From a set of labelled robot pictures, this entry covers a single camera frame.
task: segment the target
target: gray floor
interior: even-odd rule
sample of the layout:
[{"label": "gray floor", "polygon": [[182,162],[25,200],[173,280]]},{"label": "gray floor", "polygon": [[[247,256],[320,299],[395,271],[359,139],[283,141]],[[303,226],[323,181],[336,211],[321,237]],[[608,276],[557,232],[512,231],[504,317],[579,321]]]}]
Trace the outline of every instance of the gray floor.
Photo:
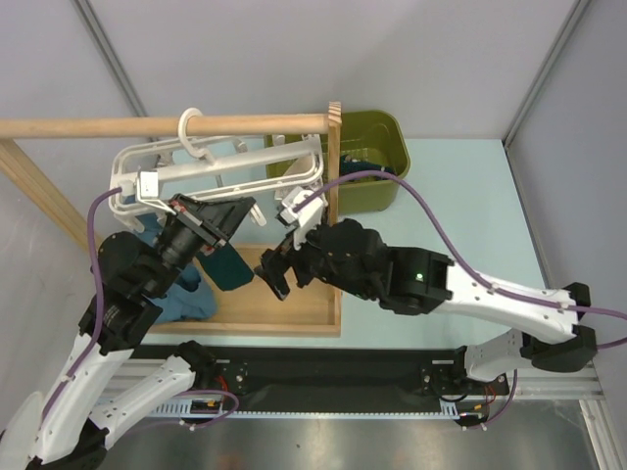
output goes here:
[{"label": "gray floor", "polygon": [[519,402],[487,432],[453,422],[243,420],[122,438],[103,469],[598,469],[576,401]]}]

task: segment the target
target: olive green plastic bin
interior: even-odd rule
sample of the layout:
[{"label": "olive green plastic bin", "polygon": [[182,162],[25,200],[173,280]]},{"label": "olive green plastic bin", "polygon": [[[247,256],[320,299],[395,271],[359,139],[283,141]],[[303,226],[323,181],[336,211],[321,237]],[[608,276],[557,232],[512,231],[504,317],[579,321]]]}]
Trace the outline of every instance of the olive green plastic bin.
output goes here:
[{"label": "olive green plastic bin", "polygon": [[[327,136],[320,137],[326,164]],[[348,154],[352,159],[390,166],[401,178],[408,174],[410,156],[399,123],[393,116],[382,111],[342,113],[341,137],[341,156]],[[300,135],[285,136],[286,143],[298,140],[301,140]],[[265,137],[265,145],[272,145],[271,136]],[[269,164],[265,173],[268,178],[281,176],[292,163]],[[392,204],[398,190],[399,185],[394,181],[376,181],[374,178],[344,183],[340,186],[340,213],[383,211]]]}]

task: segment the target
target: blue cloth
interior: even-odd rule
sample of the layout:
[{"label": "blue cloth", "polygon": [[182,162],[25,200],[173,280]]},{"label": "blue cloth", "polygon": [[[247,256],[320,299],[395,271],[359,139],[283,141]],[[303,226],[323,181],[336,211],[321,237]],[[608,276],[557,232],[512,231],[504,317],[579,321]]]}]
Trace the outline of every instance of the blue cloth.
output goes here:
[{"label": "blue cloth", "polygon": [[[137,218],[144,224],[145,229],[143,233],[135,235],[152,247],[163,227],[157,221],[157,216],[152,213]],[[192,264],[185,266],[163,299],[152,299],[151,302],[164,310],[155,323],[204,320],[214,316],[217,311],[214,293]]]}]

